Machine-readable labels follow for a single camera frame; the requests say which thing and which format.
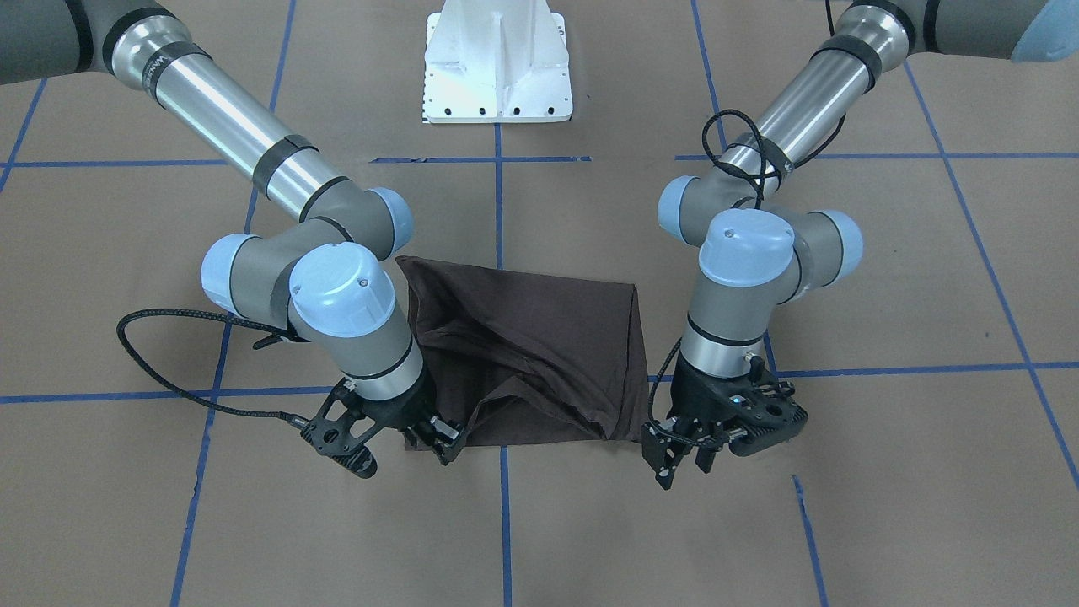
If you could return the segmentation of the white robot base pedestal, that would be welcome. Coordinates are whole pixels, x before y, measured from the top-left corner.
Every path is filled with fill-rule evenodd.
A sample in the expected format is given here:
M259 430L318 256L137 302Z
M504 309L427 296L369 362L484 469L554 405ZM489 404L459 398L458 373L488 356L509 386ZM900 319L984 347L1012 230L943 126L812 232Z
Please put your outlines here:
M428 124L569 121L566 20L546 1L447 1L427 16Z

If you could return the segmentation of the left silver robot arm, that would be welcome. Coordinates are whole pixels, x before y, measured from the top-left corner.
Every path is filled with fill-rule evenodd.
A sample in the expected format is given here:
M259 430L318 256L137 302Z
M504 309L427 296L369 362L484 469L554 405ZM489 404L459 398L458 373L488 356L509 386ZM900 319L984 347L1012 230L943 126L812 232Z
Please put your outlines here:
M651 495L760 502L777 484L815 508L1075 518L1076 58L910 59L778 202L866 235L851 277L771 316L806 429Z

